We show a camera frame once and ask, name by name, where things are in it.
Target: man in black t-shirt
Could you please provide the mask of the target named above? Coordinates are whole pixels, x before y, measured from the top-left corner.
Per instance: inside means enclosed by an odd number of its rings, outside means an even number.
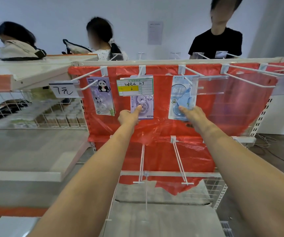
[[[242,0],[212,0],[210,30],[197,36],[188,54],[194,59],[193,52],[201,52],[209,59],[234,58],[231,55],[242,55],[243,35],[239,31],[227,27],[227,22]]]

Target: paper notice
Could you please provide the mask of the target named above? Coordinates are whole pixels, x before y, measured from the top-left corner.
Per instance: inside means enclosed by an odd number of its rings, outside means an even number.
[[[163,39],[163,22],[162,21],[148,21],[148,45],[161,45]]]

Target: left hand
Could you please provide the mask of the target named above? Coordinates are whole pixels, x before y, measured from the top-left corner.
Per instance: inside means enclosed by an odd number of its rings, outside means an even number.
[[[142,110],[142,106],[139,105],[136,107],[133,113],[130,113],[128,110],[123,110],[120,112],[118,121],[120,125],[129,125],[134,127],[139,122],[139,114]]]

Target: correction tape package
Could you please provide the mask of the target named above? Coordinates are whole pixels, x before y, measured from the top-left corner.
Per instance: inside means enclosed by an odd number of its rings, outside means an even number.
[[[142,106],[142,110],[139,114],[139,120],[153,119],[154,115],[153,95],[131,96],[131,113],[136,109],[138,105]]]
[[[191,110],[196,105],[198,81],[190,82],[193,77],[197,76],[198,75],[173,76],[168,119],[187,120],[186,116],[179,111],[178,107],[181,105]]]
[[[109,77],[92,76],[87,78],[88,84],[96,81],[90,86],[91,95],[95,104],[97,115],[115,115],[114,100],[110,89]]]

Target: panda illustration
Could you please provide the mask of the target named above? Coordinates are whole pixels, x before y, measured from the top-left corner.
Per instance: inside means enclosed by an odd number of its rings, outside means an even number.
[[[98,91],[100,91],[100,92],[109,92],[110,91],[104,80],[98,81]]]
[[[101,99],[99,97],[95,97],[96,99],[96,103],[100,103],[101,102]]]

